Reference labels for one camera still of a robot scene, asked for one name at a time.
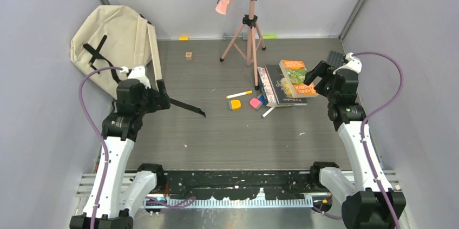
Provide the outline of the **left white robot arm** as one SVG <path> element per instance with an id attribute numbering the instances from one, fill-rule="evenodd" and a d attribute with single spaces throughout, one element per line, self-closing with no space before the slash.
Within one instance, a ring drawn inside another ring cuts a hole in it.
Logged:
<path id="1" fill-rule="evenodd" d="M 82 214 L 71 217 L 70 228 L 133 228 L 134 216 L 146 196 L 165 189 L 166 179 L 161 165 L 140 166 L 133 182 L 123 192 L 122 181 L 137 134 L 148 113 L 170 108 L 169 97 L 161 78 L 153 89 L 144 65 L 113 67 L 127 74 L 117 85 L 114 111 L 98 130 L 101 160 L 93 188 Z"/>

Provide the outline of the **beige canvas backpack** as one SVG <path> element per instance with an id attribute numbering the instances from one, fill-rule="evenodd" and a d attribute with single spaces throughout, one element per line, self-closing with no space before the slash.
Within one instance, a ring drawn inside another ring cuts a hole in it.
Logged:
<path id="1" fill-rule="evenodd" d="M 100 5 L 70 42 L 70 60 L 117 103 L 141 103 L 144 90 L 166 89 L 154 26 L 128 6 Z M 170 98 L 171 105 L 205 116 Z"/>

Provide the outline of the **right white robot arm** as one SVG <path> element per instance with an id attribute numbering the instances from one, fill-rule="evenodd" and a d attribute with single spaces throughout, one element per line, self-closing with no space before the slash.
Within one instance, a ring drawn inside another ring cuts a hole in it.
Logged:
<path id="1" fill-rule="evenodd" d="M 315 191 L 327 189 L 339 202 L 346 228 L 400 228 L 406 199 L 402 192 L 394 191 L 384 174 L 371 140 L 369 119 L 399 96 L 403 72 L 393 58 L 380 54 L 397 68 L 399 87 L 388 102 L 366 114 L 357 102 L 363 66 L 359 56 L 341 54 L 339 66 L 320 61 L 306 74 L 305 84 L 321 79 L 315 91 L 328 100 L 328 116 L 346 148 L 354 178 L 353 182 L 347 179 L 334 162 L 316 161 L 310 168 L 309 184 Z"/>

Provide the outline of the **white patterned book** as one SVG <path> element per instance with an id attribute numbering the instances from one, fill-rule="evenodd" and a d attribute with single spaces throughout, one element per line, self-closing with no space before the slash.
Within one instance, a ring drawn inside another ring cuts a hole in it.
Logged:
<path id="1" fill-rule="evenodd" d="M 259 85 L 261 92 L 263 94 L 263 97 L 265 99 L 265 104 L 268 107 L 277 107 L 277 99 L 274 93 L 274 90 L 272 88 L 270 79 L 268 77 L 267 71 L 263 67 L 258 67 L 258 80 L 259 80 Z"/>

